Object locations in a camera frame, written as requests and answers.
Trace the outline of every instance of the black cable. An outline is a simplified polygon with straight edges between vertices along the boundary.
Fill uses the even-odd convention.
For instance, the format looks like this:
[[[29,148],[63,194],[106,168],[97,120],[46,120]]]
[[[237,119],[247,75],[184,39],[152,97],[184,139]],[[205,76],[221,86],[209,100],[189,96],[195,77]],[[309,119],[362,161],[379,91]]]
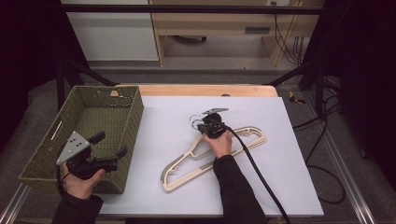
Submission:
[[[316,166],[316,165],[306,165],[306,167],[307,167],[307,168],[319,169],[319,170],[321,170],[321,171],[327,173],[328,175],[331,175],[335,180],[337,180],[337,182],[338,182],[338,183],[340,184],[340,186],[341,186],[341,189],[342,189],[342,191],[343,191],[343,195],[341,196],[341,199],[339,199],[339,200],[337,200],[337,201],[329,201],[329,200],[325,200],[325,199],[323,199],[323,198],[321,198],[321,197],[318,196],[318,198],[319,198],[321,201],[323,201],[324,203],[330,203],[330,204],[339,204],[339,203],[341,203],[341,202],[344,201],[344,199],[345,199],[346,196],[347,196],[347,192],[346,192],[346,190],[345,190],[344,187],[343,187],[343,183],[341,182],[341,180],[340,180],[335,174],[333,174],[332,172],[330,172],[330,171],[328,171],[328,170],[326,170],[326,169],[324,169],[324,168],[321,168],[321,167],[319,167],[319,166]]]
[[[325,203],[339,204],[339,203],[341,203],[341,202],[344,201],[344,199],[345,199],[345,197],[346,197],[346,194],[347,194],[347,192],[346,192],[346,190],[345,190],[345,188],[344,188],[344,185],[342,184],[341,180],[340,180],[335,174],[333,174],[332,172],[330,172],[330,171],[328,171],[328,170],[326,170],[326,169],[324,169],[324,168],[321,168],[321,167],[315,166],[315,165],[308,165],[309,159],[311,158],[312,154],[313,154],[314,151],[316,150],[316,148],[317,148],[317,146],[318,146],[318,143],[320,142],[321,138],[322,138],[323,135],[326,133],[326,129],[327,129],[327,117],[328,117],[331,113],[333,113],[333,112],[335,112],[335,111],[338,110],[338,109],[332,110],[333,108],[335,108],[336,106],[339,106],[339,105],[340,105],[340,104],[335,104],[335,105],[332,105],[329,109],[326,108],[326,107],[327,107],[328,101],[329,101],[330,99],[334,98],[334,97],[338,97],[338,94],[332,95],[332,96],[328,97],[326,100],[323,101],[323,102],[324,102],[324,103],[323,103],[323,111],[324,111],[324,113],[323,113],[323,114],[324,114],[323,121],[325,122],[325,125],[324,125],[324,127],[323,127],[323,130],[322,130],[322,132],[321,132],[321,134],[320,134],[318,140],[315,142],[314,146],[313,146],[312,149],[310,150],[310,152],[309,152],[309,154],[308,154],[308,156],[307,156],[307,158],[305,159],[304,162],[305,162],[305,165],[306,165],[307,168],[319,169],[319,170],[321,170],[321,171],[323,171],[323,172],[325,172],[325,173],[331,175],[333,178],[335,178],[335,179],[337,180],[337,182],[340,184],[341,189],[342,189],[342,191],[343,191],[343,195],[342,195],[341,199],[339,199],[339,200],[337,200],[337,201],[329,201],[329,200],[325,200],[325,199],[321,198],[320,196],[318,196],[318,199],[319,199],[320,201],[322,201],[322,202],[325,202]],[[305,122],[304,124],[309,124],[309,123],[312,122],[312,120],[315,121],[315,120],[317,120],[317,119],[318,119],[318,117],[316,117],[316,118],[314,118],[314,119],[311,119],[311,120]]]
[[[221,127],[227,129],[228,131],[230,131],[230,133],[232,133],[237,139],[238,141],[241,143],[242,148],[244,149],[244,151],[247,154],[248,159],[250,160],[251,165],[253,166],[254,170],[256,171],[257,175],[259,176],[259,179],[262,181],[262,183],[264,184],[265,188],[267,189],[268,193],[270,194],[271,198],[274,200],[274,202],[276,203],[277,207],[279,208],[280,212],[282,213],[283,218],[285,218],[286,223],[290,224],[290,219],[288,214],[286,214],[285,209],[282,207],[282,204],[279,202],[279,200],[277,199],[277,197],[275,196],[275,194],[272,192],[270,186],[267,184],[267,182],[265,181],[264,177],[262,176],[262,173],[260,172],[259,168],[256,165],[256,162],[253,160],[253,157],[251,156],[250,152],[248,151],[247,146],[244,144],[244,142],[242,141],[242,139],[238,136],[238,134],[236,134],[232,128],[228,127],[227,125],[218,122],[216,120],[211,120],[215,123],[217,123],[218,125],[220,125]]]
[[[286,49],[286,52],[289,54],[289,57],[291,57],[290,52],[289,52],[289,49],[288,49],[288,46],[286,45],[286,41],[283,39],[283,36],[282,36],[282,34],[280,33],[279,28],[278,28],[278,26],[277,26],[277,15],[274,14],[274,17],[275,17],[275,40],[276,40],[276,43],[279,45],[280,49],[282,49],[282,51],[283,51],[282,46],[280,45],[279,41],[277,40],[277,32],[279,32],[280,38],[281,38],[282,41],[283,41],[283,44],[284,44],[285,49]],[[284,51],[283,51],[283,53],[284,53],[284,55],[285,55],[285,57],[286,57],[286,59],[288,60],[289,63],[294,63],[294,64],[297,63],[297,61],[296,61],[293,57],[291,57],[291,58],[294,60],[294,62],[291,62],[290,59],[289,59],[289,57],[288,57],[288,54],[286,54]]]

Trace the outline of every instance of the green wicker basket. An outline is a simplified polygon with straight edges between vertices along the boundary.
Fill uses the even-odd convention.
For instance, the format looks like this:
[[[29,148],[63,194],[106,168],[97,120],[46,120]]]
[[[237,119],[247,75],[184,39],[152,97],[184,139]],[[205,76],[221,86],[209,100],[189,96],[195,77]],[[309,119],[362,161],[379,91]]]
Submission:
[[[128,147],[128,153],[118,161],[118,170],[106,173],[94,192],[122,194],[143,109],[136,86],[74,87],[19,180],[43,192],[57,193],[56,161],[70,134],[76,131],[88,139],[105,131],[106,138],[94,145],[94,157],[114,156],[124,146]]]

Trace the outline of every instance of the metal frame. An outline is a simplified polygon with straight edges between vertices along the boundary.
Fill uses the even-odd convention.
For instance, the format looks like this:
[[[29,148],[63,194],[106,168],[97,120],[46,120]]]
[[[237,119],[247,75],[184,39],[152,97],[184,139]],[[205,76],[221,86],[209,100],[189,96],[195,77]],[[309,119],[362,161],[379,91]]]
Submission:
[[[302,66],[288,72],[283,77],[269,83],[269,85],[277,86],[282,82],[294,77],[296,75],[301,74],[302,72],[307,72],[309,76],[305,76],[304,80],[300,83],[300,87],[302,89],[307,89],[312,85],[314,79],[316,77],[315,67],[318,67],[320,64],[320,60],[323,59],[323,55],[325,54],[325,48],[330,41],[331,36],[334,34],[337,28],[337,24],[342,22],[345,17],[347,11],[350,9],[350,6],[344,12],[344,14],[340,17],[338,22],[334,25],[334,27],[330,30],[326,38],[321,42],[318,50],[316,51],[315,56],[313,57],[314,61],[304,62]],[[47,5],[42,6],[41,10],[61,10],[62,12],[107,12],[107,13],[222,13],[222,14],[294,14],[294,15],[323,15],[323,14],[333,14],[338,12],[335,9],[324,9],[322,7],[235,7],[235,6],[178,6],[178,5],[72,5],[72,4],[64,4],[64,5]],[[76,80],[76,77],[73,77],[72,74],[64,73],[64,67],[59,67],[57,81],[58,81],[58,93],[63,98],[61,101],[58,101],[59,104],[62,104],[64,101],[64,94],[60,91],[64,87],[63,75],[66,75],[65,78],[67,80]],[[106,82],[105,79],[101,79],[101,77],[94,76],[94,78]],[[361,221],[361,223],[375,223],[375,220],[368,208],[366,202],[364,201],[358,186],[356,185],[352,175],[347,169],[341,155],[338,152],[331,136],[329,133],[326,133],[326,141],[329,145],[329,153],[331,159],[334,163],[335,168],[337,169],[339,175],[341,176],[343,184],[346,186],[346,192],[349,196],[349,199],[356,211],[356,214]],[[11,202],[8,204],[6,210],[0,216],[0,223],[12,223],[19,213],[21,206],[23,205],[27,195],[29,194],[30,187],[20,184],[17,189],[14,197]]]

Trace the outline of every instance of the cable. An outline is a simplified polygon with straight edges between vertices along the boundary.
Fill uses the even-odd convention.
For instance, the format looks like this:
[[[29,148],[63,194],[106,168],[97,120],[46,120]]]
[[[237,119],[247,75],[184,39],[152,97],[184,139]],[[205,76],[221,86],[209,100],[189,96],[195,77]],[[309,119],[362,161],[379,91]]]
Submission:
[[[331,176],[340,184],[341,189],[343,190],[343,195],[341,196],[341,199],[339,199],[339,200],[337,200],[337,201],[328,201],[328,200],[325,200],[325,199],[323,199],[323,198],[321,198],[321,197],[318,196],[318,198],[319,198],[321,201],[323,201],[324,203],[330,203],[330,204],[339,204],[339,203],[341,203],[341,202],[344,201],[344,199],[345,199],[346,196],[347,196],[347,192],[345,191],[345,189],[344,189],[344,187],[343,187],[343,183],[341,182],[341,180],[340,180],[335,174],[333,174],[332,172],[330,172],[330,171],[328,171],[328,170],[326,170],[326,169],[323,169],[323,168],[321,168],[321,167],[319,167],[319,166],[316,166],[316,165],[306,165],[306,167],[307,167],[307,168],[315,168],[315,169],[321,170],[321,171],[323,171],[323,172],[325,172],[325,173],[331,175]]]
[[[321,134],[320,134],[318,140],[315,142],[314,146],[313,146],[312,149],[310,150],[310,152],[309,152],[309,154],[308,154],[308,156],[306,157],[306,159],[305,159],[304,162],[305,162],[305,165],[306,165],[307,168],[319,169],[319,170],[321,170],[321,171],[323,171],[323,172],[325,172],[325,173],[331,175],[331,176],[340,184],[341,189],[342,189],[342,191],[343,191],[343,192],[342,192],[341,199],[339,199],[339,200],[337,200],[337,201],[329,201],[329,200],[325,200],[325,199],[321,198],[320,196],[318,196],[318,199],[319,199],[320,201],[324,202],[324,203],[339,204],[339,203],[341,203],[341,202],[344,201],[344,199],[345,199],[345,197],[346,197],[346,194],[347,194],[347,192],[346,192],[346,190],[345,190],[345,188],[344,188],[344,186],[343,186],[341,180],[340,180],[335,174],[333,174],[332,172],[330,172],[330,171],[328,171],[328,170],[326,170],[326,169],[324,169],[324,168],[321,168],[321,167],[316,166],[316,165],[308,165],[309,159],[311,158],[312,154],[313,154],[314,151],[316,150],[316,148],[317,148],[317,146],[318,146],[318,143],[320,142],[321,138],[322,138],[323,135],[326,133],[326,129],[327,129],[327,117],[328,117],[330,114],[332,114],[333,112],[338,111],[338,108],[335,109],[335,110],[333,110],[333,109],[334,109],[335,107],[339,106],[340,104],[332,105],[332,106],[331,106],[330,108],[328,108],[328,109],[326,108],[326,107],[327,107],[328,101],[329,101],[330,99],[334,98],[334,97],[338,97],[338,95],[337,95],[337,94],[332,95],[332,96],[328,97],[326,100],[323,101],[323,102],[324,102],[324,104],[323,104],[323,111],[324,111],[323,114],[324,114],[324,118],[323,118],[322,121],[324,121],[325,124],[324,124],[323,130],[322,130],[322,132],[321,132]],[[311,120],[309,120],[309,121],[307,121],[307,122],[305,122],[305,123],[303,123],[303,124],[297,125],[297,126],[295,126],[295,127],[296,127],[296,128],[303,127],[303,126],[305,126],[305,125],[307,125],[307,124],[312,123],[313,121],[315,121],[315,120],[317,120],[317,119],[318,119],[318,117],[316,117],[316,118],[314,118],[314,119],[311,119]]]
[[[228,127],[227,125],[218,122],[216,120],[211,120],[215,123],[217,123],[218,125],[220,125],[221,127],[227,129],[228,131],[230,131],[230,133],[232,133],[237,139],[238,141],[241,143],[242,148],[244,149],[244,151],[247,154],[248,159],[250,160],[251,165],[253,166],[254,170],[256,171],[257,175],[259,176],[260,181],[264,184],[265,188],[267,189],[268,193],[270,194],[271,198],[274,200],[274,202],[276,203],[277,207],[279,208],[280,212],[282,213],[283,218],[285,218],[286,223],[290,224],[290,219],[288,214],[286,214],[285,209],[283,209],[282,204],[279,202],[279,200],[277,199],[277,197],[275,196],[275,194],[272,192],[270,186],[267,184],[267,182],[265,181],[264,177],[262,176],[262,173],[260,172],[259,168],[256,165],[256,162],[253,160],[253,157],[251,156],[250,152],[248,151],[247,146],[244,144],[244,142],[242,141],[242,139],[238,136],[238,134],[236,134],[232,128]]]
[[[293,55],[291,55],[291,53],[289,52],[288,45],[286,44],[286,40],[283,38],[282,34],[280,33],[279,27],[278,27],[278,25],[277,25],[277,14],[274,14],[274,18],[275,18],[275,40],[276,40],[276,43],[277,43],[277,44],[279,45],[279,47],[282,49],[282,51],[283,51],[283,53],[284,53],[284,55],[285,55],[285,57],[286,57],[286,59],[288,60],[289,63],[294,63],[294,64],[297,64],[297,66],[300,66],[300,65],[301,65],[301,61],[302,61],[302,55],[303,55],[302,44],[303,44],[303,42],[304,42],[304,38],[302,38],[303,42],[301,42],[301,46],[300,46],[300,49],[299,49],[299,53],[298,53],[298,54],[299,54],[299,57],[296,57],[295,54],[294,54],[294,47],[295,47],[295,44],[296,44],[296,43],[295,43],[295,42],[296,42],[296,39],[294,39]],[[279,36],[280,36],[280,38],[282,39],[283,46],[285,47],[287,53],[285,53],[285,51],[283,50],[283,47],[280,45],[279,41],[277,40],[277,33],[279,33]]]

